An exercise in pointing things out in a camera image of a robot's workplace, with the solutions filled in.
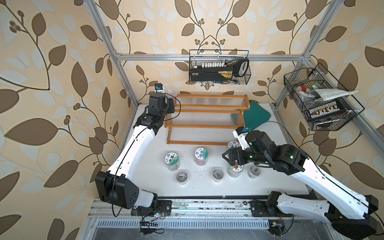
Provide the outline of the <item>clear seed jar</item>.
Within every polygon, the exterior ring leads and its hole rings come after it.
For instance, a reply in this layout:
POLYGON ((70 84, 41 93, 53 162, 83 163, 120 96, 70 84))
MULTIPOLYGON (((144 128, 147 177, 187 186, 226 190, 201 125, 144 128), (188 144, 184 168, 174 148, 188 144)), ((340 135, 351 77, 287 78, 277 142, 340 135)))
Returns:
POLYGON ((179 171, 176 174, 176 181, 180 185, 185 185, 188 181, 188 173, 186 171, 179 171))
POLYGON ((260 176, 261 171, 257 166, 251 165, 251 167, 248 169, 247 173, 248 173, 249 178, 255 179, 255 178, 260 176))
POLYGON ((177 97, 177 92, 174 90, 167 90, 166 93, 168 94, 168 98, 171 99, 175 104, 177 102, 175 99, 175 97, 177 97))
POLYGON ((218 183, 223 180, 224 178, 224 172, 221 168, 215 168, 212 171, 212 178, 214 182, 218 183))

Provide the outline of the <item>wooden two-tier shelf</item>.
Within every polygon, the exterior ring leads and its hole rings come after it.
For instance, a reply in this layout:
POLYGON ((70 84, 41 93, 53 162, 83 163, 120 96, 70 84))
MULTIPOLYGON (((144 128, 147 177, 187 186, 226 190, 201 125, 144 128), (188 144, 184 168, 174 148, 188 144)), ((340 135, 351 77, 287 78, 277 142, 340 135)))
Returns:
POLYGON ((244 111, 250 109, 247 95, 180 94, 177 98, 180 103, 175 104, 175 107, 179 116, 167 116, 165 122, 168 145, 225 146, 225 140, 193 141, 188 134, 183 134, 183 140, 172 140, 172 133, 176 129, 233 131, 245 125, 244 111))

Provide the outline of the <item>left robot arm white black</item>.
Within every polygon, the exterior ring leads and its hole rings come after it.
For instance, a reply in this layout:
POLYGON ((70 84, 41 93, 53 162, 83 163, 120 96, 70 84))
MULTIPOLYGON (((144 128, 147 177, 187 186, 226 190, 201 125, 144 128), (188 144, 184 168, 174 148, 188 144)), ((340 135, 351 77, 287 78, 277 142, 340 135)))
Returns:
POLYGON ((175 112, 176 98, 167 93, 154 93, 149 104, 137 118, 133 134, 116 161, 106 172, 98 172, 95 178, 101 201, 124 209, 150 208, 156 194, 139 189, 132 182, 136 167, 149 143, 163 126, 166 116, 175 112))

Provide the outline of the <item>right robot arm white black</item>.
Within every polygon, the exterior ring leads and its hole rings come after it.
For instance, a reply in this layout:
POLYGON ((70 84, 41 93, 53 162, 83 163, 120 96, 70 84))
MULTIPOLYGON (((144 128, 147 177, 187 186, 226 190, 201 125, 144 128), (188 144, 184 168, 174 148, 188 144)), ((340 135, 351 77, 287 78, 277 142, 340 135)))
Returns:
POLYGON ((316 165, 307 153, 289 144, 277 146, 265 132, 247 133, 239 127, 233 134, 240 146, 222 154, 230 166, 254 164, 271 168, 303 182, 323 197, 323 200, 309 200, 272 191, 266 200, 270 214, 317 220, 352 240, 380 235, 378 230, 384 223, 372 216, 379 207, 377 198, 349 189, 316 165))

